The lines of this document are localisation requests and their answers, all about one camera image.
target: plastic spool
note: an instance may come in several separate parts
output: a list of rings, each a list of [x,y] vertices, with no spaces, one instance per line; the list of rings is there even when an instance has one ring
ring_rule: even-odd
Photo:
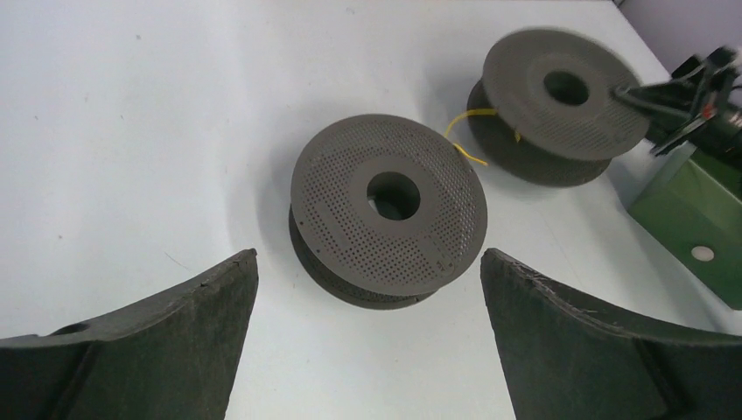
[[[472,116],[469,126],[488,158],[515,176],[582,185],[647,133],[649,121],[613,99],[617,86],[639,81],[604,47],[565,31],[514,32],[490,50],[467,103],[498,115]]]
[[[291,179],[291,241],[315,282],[350,304],[413,305],[477,258],[487,203],[443,136],[392,115],[359,115],[317,134]]]

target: spool center hole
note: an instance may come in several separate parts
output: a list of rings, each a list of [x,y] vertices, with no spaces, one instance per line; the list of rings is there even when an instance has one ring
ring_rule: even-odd
[[[382,172],[366,189],[368,204],[381,217],[392,221],[409,219],[420,208],[420,191],[412,179],[398,172]]]
[[[547,74],[543,78],[543,86],[555,101],[572,107],[582,105],[590,97],[590,90],[585,82],[575,74],[563,70]]]

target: gray spool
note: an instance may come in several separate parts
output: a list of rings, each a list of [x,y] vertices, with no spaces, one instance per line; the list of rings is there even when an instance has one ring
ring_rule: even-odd
[[[490,50],[469,98],[469,109],[495,108],[497,117],[473,117],[470,125],[487,155],[514,175],[576,186],[647,133],[648,120],[611,94],[617,86],[638,85],[620,59],[588,39],[551,29],[518,31]],[[521,134],[518,150],[509,147],[514,130]]]
[[[354,305],[393,309],[427,298],[471,266],[486,230],[472,167],[417,122],[336,122],[294,168],[294,249],[319,285]]]

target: perforated surface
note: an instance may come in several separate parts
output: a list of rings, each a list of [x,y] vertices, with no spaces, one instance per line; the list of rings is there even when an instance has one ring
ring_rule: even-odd
[[[425,293],[418,296],[390,296],[353,286],[332,273],[314,256],[302,239],[291,211],[289,211],[289,232],[294,251],[309,276],[323,289],[349,304],[368,309],[400,309],[414,305],[435,293]]]
[[[544,80],[557,71],[584,83],[584,103],[568,105],[550,94]],[[572,33],[534,29],[507,35],[487,55],[482,81],[507,125],[563,158],[615,158],[647,133],[648,120],[611,95],[612,88],[638,86],[634,74],[603,46]]]
[[[488,109],[481,81],[469,95],[467,109]],[[487,155],[501,168],[518,178],[541,186],[579,186],[603,173],[611,159],[587,162],[552,155],[535,147],[525,137],[515,141],[515,133],[501,118],[483,115],[468,118],[474,138]]]
[[[401,173],[416,213],[388,220],[369,204],[377,174]],[[487,230],[481,184],[435,131],[392,115],[336,122],[304,148],[291,181],[297,228],[312,253],[350,284],[385,295],[433,292],[475,260]]]

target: empty spool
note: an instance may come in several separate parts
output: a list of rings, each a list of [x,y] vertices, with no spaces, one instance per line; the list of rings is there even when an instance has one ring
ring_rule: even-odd
[[[348,303],[419,302],[471,266],[487,230],[472,167],[440,134],[392,115],[359,115],[317,134],[291,179],[299,261]]]
[[[611,95],[616,86],[638,85],[620,59],[588,39],[518,31],[490,50],[467,103],[497,116],[472,116],[469,126],[487,156],[515,176],[578,186],[646,134],[648,120]]]

